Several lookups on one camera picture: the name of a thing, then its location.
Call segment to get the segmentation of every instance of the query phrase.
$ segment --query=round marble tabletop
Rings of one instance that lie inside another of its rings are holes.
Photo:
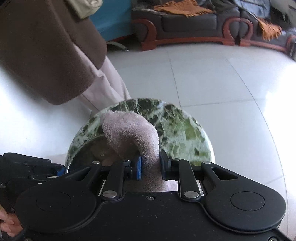
[[[146,118],[158,132],[159,149],[165,150],[171,158],[185,159],[192,165],[198,166],[203,161],[215,162],[210,140],[201,125],[191,115],[161,100],[132,99],[98,112],[80,129],[70,145],[66,167],[82,150],[92,152],[92,155],[98,159],[114,155],[100,125],[100,116],[107,110],[134,111]]]

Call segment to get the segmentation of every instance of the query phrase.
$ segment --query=pink pants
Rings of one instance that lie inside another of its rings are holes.
[[[95,77],[92,85],[78,96],[93,114],[120,101],[131,99],[122,78],[107,56],[101,69],[97,69],[79,47],[76,45],[74,47],[86,68],[89,68]]]

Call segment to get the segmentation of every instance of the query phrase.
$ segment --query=metal bolt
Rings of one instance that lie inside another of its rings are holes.
[[[146,199],[147,199],[148,201],[154,201],[155,198],[152,197],[152,196],[149,196],[149,197],[147,197]]]
[[[192,198],[197,198],[199,196],[199,194],[195,191],[187,191],[184,193],[184,196],[192,199]]]
[[[113,191],[113,190],[108,190],[103,192],[103,196],[107,197],[107,198],[115,198],[117,196],[117,192]]]

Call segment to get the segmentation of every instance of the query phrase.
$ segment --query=orange fringe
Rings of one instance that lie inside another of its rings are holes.
[[[214,13],[210,9],[199,6],[196,0],[184,0],[181,2],[170,1],[163,5],[154,6],[153,9],[156,11],[168,12],[172,14],[182,14],[186,17]]]
[[[259,25],[262,29],[262,38],[264,40],[272,40],[281,35],[282,28],[272,23],[266,22],[263,18],[258,18]]]

